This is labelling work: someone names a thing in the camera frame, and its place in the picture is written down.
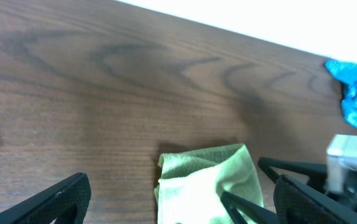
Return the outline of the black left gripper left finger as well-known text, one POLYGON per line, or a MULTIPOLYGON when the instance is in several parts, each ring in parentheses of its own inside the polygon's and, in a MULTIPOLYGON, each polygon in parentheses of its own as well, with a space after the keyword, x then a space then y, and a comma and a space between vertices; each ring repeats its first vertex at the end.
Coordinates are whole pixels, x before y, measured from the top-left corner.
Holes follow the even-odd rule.
POLYGON ((85 173, 76 173, 0 213, 0 224, 82 224, 91 199, 85 173))

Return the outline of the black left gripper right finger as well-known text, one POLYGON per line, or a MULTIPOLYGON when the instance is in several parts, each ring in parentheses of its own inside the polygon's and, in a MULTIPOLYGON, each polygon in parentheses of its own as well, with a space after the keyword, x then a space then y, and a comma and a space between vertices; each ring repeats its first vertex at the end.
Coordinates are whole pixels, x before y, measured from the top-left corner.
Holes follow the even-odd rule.
POLYGON ((357 213, 288 175, 274 190, 280 223, 357 224, 357 213))

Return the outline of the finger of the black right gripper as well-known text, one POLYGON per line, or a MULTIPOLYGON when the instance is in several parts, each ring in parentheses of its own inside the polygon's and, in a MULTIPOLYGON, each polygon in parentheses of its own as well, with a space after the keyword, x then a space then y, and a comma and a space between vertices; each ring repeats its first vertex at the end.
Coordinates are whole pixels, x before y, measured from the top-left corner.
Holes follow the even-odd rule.
POLYGON ((275 213, 230 192, 223 192, 220 200, 234 224, 247 223, 240 212, 257 224, 280 223, 275 213))
POLYGON ((257 165, 265 173, 268 178, 277 183, 279 174, 272 168, 278 168, 306 175, 308 177, 307 185, 315 190, 324 190, 327 180, 327 166, 325 164, 315 164, 307 162, 292 162, 261 157, 257 165))

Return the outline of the green cloth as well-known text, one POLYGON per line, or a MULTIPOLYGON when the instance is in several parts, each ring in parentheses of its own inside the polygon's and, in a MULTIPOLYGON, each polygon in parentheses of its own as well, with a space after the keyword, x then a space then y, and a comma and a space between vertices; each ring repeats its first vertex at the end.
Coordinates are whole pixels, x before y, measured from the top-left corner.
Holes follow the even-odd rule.
POLYGON ((158 165, 158 224, 231 223, 220 200, 223 192, 264 205, 257 169, 244 144, 163 153, 158 165))

